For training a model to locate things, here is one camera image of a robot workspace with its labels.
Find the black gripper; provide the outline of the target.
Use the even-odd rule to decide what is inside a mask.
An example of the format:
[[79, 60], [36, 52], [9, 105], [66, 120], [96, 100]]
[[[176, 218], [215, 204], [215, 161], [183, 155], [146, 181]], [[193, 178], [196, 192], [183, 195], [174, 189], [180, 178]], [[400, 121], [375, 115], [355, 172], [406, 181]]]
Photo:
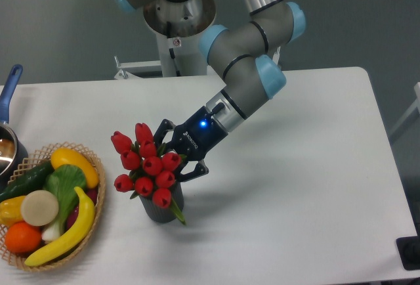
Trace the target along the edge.
[[170, 148], [177, 154], [184, 154], [188, 161], [197, 161], [192, 170], [184, 172], [192, 162], [182, 162], [175, 169], [177, 182], [188, 182], [209, 173], [209, 168], [202, 160], [214, 146], [221, 142], [228, 132], [212, 118], [212, 113], [202, 106], [183, 124], [175, 125], [163, 119], [154, 133], [154, 144], [159, 148], [168, 134], [173, 132]]

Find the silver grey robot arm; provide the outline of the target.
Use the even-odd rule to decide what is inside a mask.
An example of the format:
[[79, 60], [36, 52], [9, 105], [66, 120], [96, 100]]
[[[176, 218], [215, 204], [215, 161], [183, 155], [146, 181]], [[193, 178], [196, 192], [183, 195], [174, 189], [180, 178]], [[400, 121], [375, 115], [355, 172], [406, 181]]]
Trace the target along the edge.
[[[302, 35], [303, 11], [284, 0], [245, 0], [249, 22], [229, 30], [215, 24], [214, 0], [116, 1], [125, 11], [142, 9], [157, 37], [164, 75], [192, 76], [211, 67], [223, 80], [224, 88], [183, 124], [163, 120], [154, 135], [157, 146], [195, 163], [189, 173], [177, 167], [177, 181], [206, 175], [206, 153], [285, 86], [268, 53]], [[167, 133], [173, 136], [164, 143]]]

